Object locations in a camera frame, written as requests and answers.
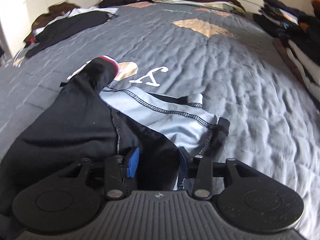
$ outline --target gray bedspread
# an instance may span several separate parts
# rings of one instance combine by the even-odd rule
[[[235,157],[296,190],[305,203],[298,231],[320,239],[319,112],[272,38],[228,13],[148,3],[119,8],[118,18],[47,48],[20,68],[0,69],[0,157],[86,61],[100,55],[132,61],[137,74],[111,87],[134,85],[175,97],[202,93],[204,109],[231,122],[215,160]],[[158,67],[167,68],[153,72],[158,87],[150,77],[129,82]]]

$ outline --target quilted blanket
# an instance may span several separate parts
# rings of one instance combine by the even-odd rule
[[[123,63],[113,88],[201,93],[206,111],[231,122],[215,161],[237,158],[297,191],[305,204],[297,230],[320,239],[319,112],[272,38],[242,16],[207,8],[141,2],[120,6],[119,15],[20,68],[0,69],[0,156],[50,106],[60,82],[108,55]],[[222,183],[216,181],[217,191]]]

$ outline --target gray quilt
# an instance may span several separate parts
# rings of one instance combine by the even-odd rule
[[[100,55],[135,62],[137,73],[111,87],[203,94],[204,109],[231,122],[215,161],[235,157],[296,190],[305,203],[298,231],[320,239],[319,112],[272,38],[238,15],[185,5],[134,6],[119,7],[118,18],[47,48],[20,68],[0,69],[0,156],[85,62]]]

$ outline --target red trim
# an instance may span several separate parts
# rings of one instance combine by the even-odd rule
[[[118,75],[120,69],[119,69],[119,67],[117,66],[117,64],[116,64],[115,62],[113,62],[112,60],[110,60],[110,59],[108,59],[108,58],[106,58],[106,57],[103,57],[103,56],[100,56],[99,58],[102,58],[102,59],[104,59],[105,61],[112,63],[112,64],[116,67],[116,69],[117,69],[116,76]]]

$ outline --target bed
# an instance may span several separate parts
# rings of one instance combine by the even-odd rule
[[[320,239],[320,118],[308,93],[268,36],[237,14],[141,2],[21,63],[0,68],[0,158],[87,61],[108,55],[134,62],[115,89],[182,97],[201,93],[203,108],[231,123],[215,161],[228,157],[297,191],[305,209],[297,230]],[[217,180],[216,189],[221,190]]]

